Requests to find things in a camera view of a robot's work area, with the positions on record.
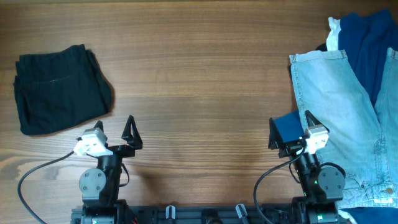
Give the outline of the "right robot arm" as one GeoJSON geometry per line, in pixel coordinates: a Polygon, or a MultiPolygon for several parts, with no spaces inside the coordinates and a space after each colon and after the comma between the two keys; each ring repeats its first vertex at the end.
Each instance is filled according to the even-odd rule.
{"type": "Polygon", "coordinates": [[[283,140],[276,120],[269,120],[269,148],[293,160],[303,196],[294,197],[287,207],[267,208],[266,213],[275,223],[341,223],[336,203],[343,199],[346,173],[332,162],[318,161],[316,152],[326,146],[330,131],[308,110],[305,118],[304,134],[289,142],[283,140]]]}

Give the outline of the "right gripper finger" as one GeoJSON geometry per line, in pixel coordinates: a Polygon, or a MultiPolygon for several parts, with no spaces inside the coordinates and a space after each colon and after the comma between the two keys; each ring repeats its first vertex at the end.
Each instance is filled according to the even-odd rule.
{"type": "Polygon", "coordinates": [[[284,145],[284,141],[280,135],[279,130],[272,118],[269,118],[269,149],[280,149],[284,145]]]}
{"type": "Polygon", "coordinates": [[[314,115],[309,110],[305,111],[305,117],[307,120],[308,127],[320,125],[323,126],[328,132],[330,131],[323,123],[317,120],[316,117],[314,117],[314,115]]]}

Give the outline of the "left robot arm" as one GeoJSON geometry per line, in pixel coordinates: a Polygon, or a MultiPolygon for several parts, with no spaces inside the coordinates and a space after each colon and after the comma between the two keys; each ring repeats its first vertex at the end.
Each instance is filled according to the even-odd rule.
{"type": "Polygon", "coordinates": [[[118,199],[121,173],[127,171],[123,159],[134,157],[143,148],[143,142],[133,116],[129,116],[121,139],[125,144],[109,146],[103,131],[103,123],[98,121],[94,128],[87,129],[78,138],[74,152],[79,156],[91,156],[98,160],[97,166],[84,171],[79,179],[83,206],[74,211],[71,222],[74,224],[127,224],[137,223],[137,217],[125,200],[118,199]]]}

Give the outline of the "light blue denim shorts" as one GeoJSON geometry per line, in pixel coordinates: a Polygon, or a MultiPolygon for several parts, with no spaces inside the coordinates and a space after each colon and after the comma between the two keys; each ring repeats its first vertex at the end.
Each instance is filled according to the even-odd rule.
{"type": "Polygon", "coordinates": [[[344,50],[290,55],[303,129],[310,111],[329,130],[321,163],[344,168],[339,208],[397,207],[397,51],[386,51],[375,103],[356,78],[344,50]]]}

